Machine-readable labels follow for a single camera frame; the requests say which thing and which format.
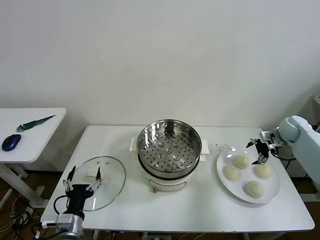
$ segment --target computer mouse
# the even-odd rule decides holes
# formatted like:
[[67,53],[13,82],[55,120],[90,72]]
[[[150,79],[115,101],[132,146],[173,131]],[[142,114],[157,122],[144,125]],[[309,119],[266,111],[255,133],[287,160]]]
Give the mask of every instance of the computer mouse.
[[12,134],[11,136],[7,136],[2,143],[2,150],[8,152],[15,149],[20,139],[20,134]]

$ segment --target white table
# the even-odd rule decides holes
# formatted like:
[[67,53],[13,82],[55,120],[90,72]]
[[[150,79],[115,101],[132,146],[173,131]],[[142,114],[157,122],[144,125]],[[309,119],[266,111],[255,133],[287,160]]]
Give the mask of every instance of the white table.
[[[45,200],[40,197],[44,187],[38,187],[34,192],[25,184],[21,178],[26,178],[28,174],[19,164],[33,163],[37,160],[66,112],[65,108],[0,108],[1,145],[6,137],[17,133],[17,127],[20,124],[55,115],[41,125],[20,132],[21,140],[15,149],[11,151],[0,149],[0,177],[30,200],[30,205],[34,208],[42,207],[46,204]],[[10,168],[14,169],[19,176],[12,172]],[[11,192],[12,190],[9,189],[2,198],[0,207],[2,207]]]
[[[315,227],[305,204],[279,160],[270,157],[281,187],[267,204],[244,202],[221,183],[216,170],[216,144],[243,147],[258,137],[257,127],[196,127],[207,140],[210,155],[200,162],[187,185],[176,192],[153,193],[144,178],[137,153],[129,152],[139,126],[88,126],[58,182],[41,221],[55,220],[54,200],[65,194],[63,179],[73,166],[97,156],[113,156],[125,166],[127,181],[122,193],[109,206],[85,212],[84,229],[141,232],[251,233],[305,231]],[[66,200],[57,202],[58,211]]]

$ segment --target floor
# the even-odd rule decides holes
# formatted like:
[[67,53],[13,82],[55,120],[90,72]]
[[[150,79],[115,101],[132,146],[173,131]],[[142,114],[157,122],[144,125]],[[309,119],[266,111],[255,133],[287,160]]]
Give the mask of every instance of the floor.
[[[54,191],[56,184],[58,183],[60,179],[60,176],[58,175],[43,175],[43,174],[30,174],[29,177],[25,180],[25,182],[33,189],[37,187],[39,183],[42,185],[45,185],[45,190],[42,196],[45,199],[50,198],[52,192]],[[306,194],[306,193],[314,193],[315,189],[312,186],[311,182],[308,180],[302,181],[302,182],[293,182],[293,183],[299,183],[297,185],[297,190],[299,193]],[[8,188],[8,184],[3,181],[0,178],[0,198],[6,193],[6,189]],[[10,198],[6,201],[5,205],[0,210],[0,240],[19,240],[16,235],[13,235],[12,228],[5,230],[2,229],[3,226],[5,226],[9,221],[11,221],[10,213],[12,204],[14,203],[14,200],[16,199],[16,196],[12,193]],[[306,203],[306,206],[309,210],[309,212],[312,215],[312,218],[315,222],[315,228],[311,231],[303,231],[303,232],[289,232],[285,236],[279,237],[278,240],[318,240],[320,239],[320,203],[312,202],[312,203]],[[17,207],[16,212],[23,211],[25,206],[19,205]],[[39,218],[37,218],[37,214],[33,213],[32,221],[36,221]],[[19,237],[21,240],[32,240],[34,239],[34,235],[32,234],[31,226],[33,224],[29,224],[28,226],[24,227],[19,232]],[[46,233],[46,237],[50,236],[54,233],[54,229],[50,229]],[[93,234],[90,230],[85,230],[85,236],[90,236]],[[116,233],[114,236],[114,240],[140,240],[141,238],[141,232],[126,232],[126,233]],[[171,235],[172,240],[178,240],[183,233],[171,233],[171,232],[161,232],[161,233],[152,233],[152,235]],[[184,240],[193,240],[196,236],[199,234],[196,233],[190,233],[183,237]],[[254,239],[256,236],[258,236],[258,233],[250,234],[250,239]],[[111,240],[113,234],[107,233],[107,232],[100,232],[98,235],[99,240]],[[197,240],[243,240],[244,237],[240,233],[206,233]]]

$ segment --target steamed bun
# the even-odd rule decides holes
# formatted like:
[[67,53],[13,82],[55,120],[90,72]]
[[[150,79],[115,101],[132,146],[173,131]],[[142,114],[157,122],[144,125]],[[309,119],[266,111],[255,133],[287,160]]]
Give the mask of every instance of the steamed bun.
[[233,158],[233,164],[240,169],[246,169],[250,166],[248,158],[244,155],[235,156]]
[[265,193],[264,186],[258,181],[249,181],[245,187],[250,196],[256,199],[261,198]]
[[268,179],[272,175],[272,168],[269,164],[259,164],[254,167],[254,172],[258,177]]
[[241,171],[233,165],[225,166],[223,168],[223,173],[228,180],[233,182],[239,181],[241,178]]

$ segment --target white wall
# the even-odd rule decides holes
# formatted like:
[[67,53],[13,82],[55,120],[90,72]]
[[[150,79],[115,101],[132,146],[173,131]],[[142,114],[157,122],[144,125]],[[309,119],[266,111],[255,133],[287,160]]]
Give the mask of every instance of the white wall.
[[57,149],[69,155],[90,124],[267,128],[305,106],[313,121],[319,9],[317,0],[3,0],[0,107],[67,108],[46,150],[58,169],[67,160],[53,160]]

